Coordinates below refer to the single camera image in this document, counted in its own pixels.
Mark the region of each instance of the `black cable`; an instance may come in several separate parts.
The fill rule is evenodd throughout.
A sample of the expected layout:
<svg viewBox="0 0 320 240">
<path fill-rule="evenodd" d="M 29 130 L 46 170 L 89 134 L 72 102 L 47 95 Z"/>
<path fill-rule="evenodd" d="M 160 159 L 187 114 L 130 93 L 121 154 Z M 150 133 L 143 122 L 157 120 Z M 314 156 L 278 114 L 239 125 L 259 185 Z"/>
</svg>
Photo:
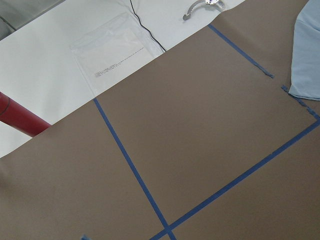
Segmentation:
<svg viewBox="0 0 320 240">
<path fill-rule="evenodd" d="M 143 27 L 145 30 L 147 30 L 147 31 L 149 32 L 150 36 L 153 38 L 153 40 L 155 40 L 155 41 L 159 44 L 159 46 L 163 49 L 163 51 L 166 52 L 167 50 L 161 45 L 160 42 L 158 42 L 157 39 L 154 38 L 154 36 L 152 35 L 151 31 L 150 31 L 148 28 L 146 28 L 145 26 L 142 25 L 141 20 L 140 20 L 140 17 L 139 17 L 139 16 L 136 14 L 136 12 L 135 12 L 134 6 L 133 6 L 133 4 L 132 4 L 132 0 L 130 0 L 130 3 L 131 3 L 131 7 L 132 7 L 132 10 L 133 10 L 133 13 L 134 13 L 134 15 L 138 18 L 141 27 Z"/>
<path fill-rule="evenodd" d="M 8 26 L 10 28 L 12 28 L 14 31 L 17 31 L 17 29 L 14 26 L 12 26 L 7 20 L 5 20 L 2 16 L 0 16 L 0 19 L 2 19 L 2 21 L 4 21 L 6 24 L 8 24 Z"/>
</svg>

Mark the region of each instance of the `plastic bag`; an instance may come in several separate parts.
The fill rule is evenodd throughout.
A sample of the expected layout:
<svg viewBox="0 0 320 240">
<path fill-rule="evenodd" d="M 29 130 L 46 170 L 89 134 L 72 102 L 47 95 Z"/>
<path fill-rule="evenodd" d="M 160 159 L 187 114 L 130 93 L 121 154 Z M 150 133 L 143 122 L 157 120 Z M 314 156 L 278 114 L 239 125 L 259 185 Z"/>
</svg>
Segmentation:
<svg viewBox="0 0 320 240">
<path fill-rule="evenodd" d="M 87 33 L 70 49 L 95 97 L 163 53 L 128 13 Z"/>
</svg>

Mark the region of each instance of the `red cylinder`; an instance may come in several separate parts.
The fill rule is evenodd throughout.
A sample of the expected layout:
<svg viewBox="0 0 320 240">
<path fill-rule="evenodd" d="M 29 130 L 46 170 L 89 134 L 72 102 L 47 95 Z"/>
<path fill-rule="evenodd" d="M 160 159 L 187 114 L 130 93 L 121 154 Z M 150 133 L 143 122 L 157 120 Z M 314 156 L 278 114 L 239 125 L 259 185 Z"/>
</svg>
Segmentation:
<svg viewBox="0 0 320 240">
<path fill-rule="evenodd" d="M 0 121 L 34 137 L 51 125 L 0 92 Z"/>
</svg>

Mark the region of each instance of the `metal clamp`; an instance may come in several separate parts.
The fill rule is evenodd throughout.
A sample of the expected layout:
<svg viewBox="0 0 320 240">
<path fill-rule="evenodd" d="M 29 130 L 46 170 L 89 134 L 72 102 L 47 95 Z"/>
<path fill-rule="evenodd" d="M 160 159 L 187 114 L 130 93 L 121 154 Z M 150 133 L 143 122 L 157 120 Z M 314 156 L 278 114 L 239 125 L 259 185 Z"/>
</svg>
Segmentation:
<svg viewBox="0 0 320 240">
<path fill-rule="evenodd" d="M 226 10 L 226 5 L 223 1 L 221 0 L 198 0 L 198 1 L 195 1 L 188 9 L 188 12 L 183 15 L 183 20 L 188 20 L 190 17 L 191 17 L 191 12 L 192 10 L 194 9 L 194 7 L 200 3 L 205 3 L 207 5 L 213 5 L 213 6 L 217 6 L 219 8 L 219 10 L 221 12 L 225 11 Z"/>
</svg>

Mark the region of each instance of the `blue fabric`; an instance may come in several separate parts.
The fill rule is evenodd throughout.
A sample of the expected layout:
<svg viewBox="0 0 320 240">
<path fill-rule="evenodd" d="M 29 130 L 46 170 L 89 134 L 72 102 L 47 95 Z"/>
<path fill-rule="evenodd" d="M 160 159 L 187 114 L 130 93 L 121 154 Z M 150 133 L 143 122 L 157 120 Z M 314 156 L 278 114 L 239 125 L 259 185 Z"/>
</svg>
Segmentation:
<svg viewBox="0 0 320 240">
<path fill-rule="evenodd" d="M 297 17 L 289 93 L 320 101 L 320 0 L 309 0 Z"/>
</svg>

